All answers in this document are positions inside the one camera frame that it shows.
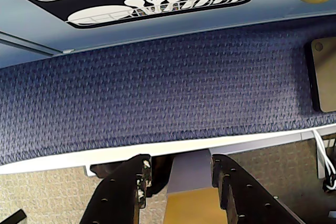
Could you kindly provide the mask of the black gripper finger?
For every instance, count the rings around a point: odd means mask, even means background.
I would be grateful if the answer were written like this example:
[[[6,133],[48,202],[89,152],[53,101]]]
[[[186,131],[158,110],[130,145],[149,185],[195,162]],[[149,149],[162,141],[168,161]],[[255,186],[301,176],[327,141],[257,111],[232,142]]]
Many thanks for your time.
[[[86,207],[86,223],[139,223],[140,209],[146,207],[146,190],[151,185],[151,156],[132,157],[97,186]]]
[[[304,223],[227,155],[212,155],[212,186],[218,189],[228,223]]]

